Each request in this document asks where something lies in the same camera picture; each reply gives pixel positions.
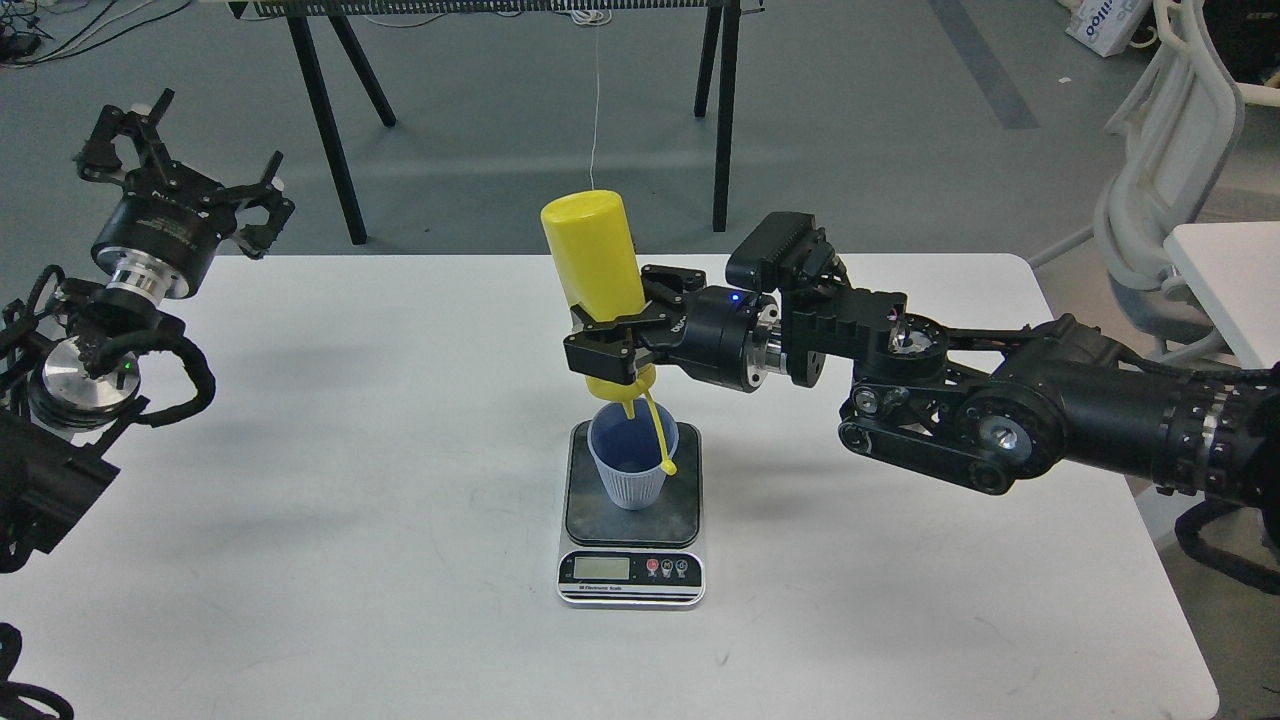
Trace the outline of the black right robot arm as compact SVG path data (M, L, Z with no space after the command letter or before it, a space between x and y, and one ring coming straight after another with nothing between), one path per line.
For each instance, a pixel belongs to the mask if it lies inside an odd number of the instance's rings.
M838 416L854 454L1004 495L1062 460L1199 496L1175 523L1197 562L1267 594L1277 573L1202 530L1256 509L1277 539L1277 369L1189 370L1151 361L1073 316L1016 331L952 329L909 313L902 293L822 269L730 264L728 284L646 266L637 313L571 311L570 369L618 384L655 365L742 392L768 373L815 384L829 356L852 364Z

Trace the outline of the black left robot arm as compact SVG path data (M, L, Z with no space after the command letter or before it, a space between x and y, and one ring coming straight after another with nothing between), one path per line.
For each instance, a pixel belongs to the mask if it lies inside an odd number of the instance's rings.
M173 100L106 105L76 159L79 178L120 202L91 254L104 283L46 266L3 309L3 571L52 551L118 475L105 452L131 425L205 410L216 380L182 319L160 310L202 284L219 245L264 258L294 210L271 155L262 177L228 186L169 154L157 133Z

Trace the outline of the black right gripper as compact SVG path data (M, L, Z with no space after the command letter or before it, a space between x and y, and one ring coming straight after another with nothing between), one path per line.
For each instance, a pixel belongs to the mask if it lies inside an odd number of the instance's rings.
M707 286L705 272L646 264L640 269L648 306L611 322L581 305L563 341L571 372L631 384L641 369L675 365L695 380L755 391L783 372L780 305L773 296Z

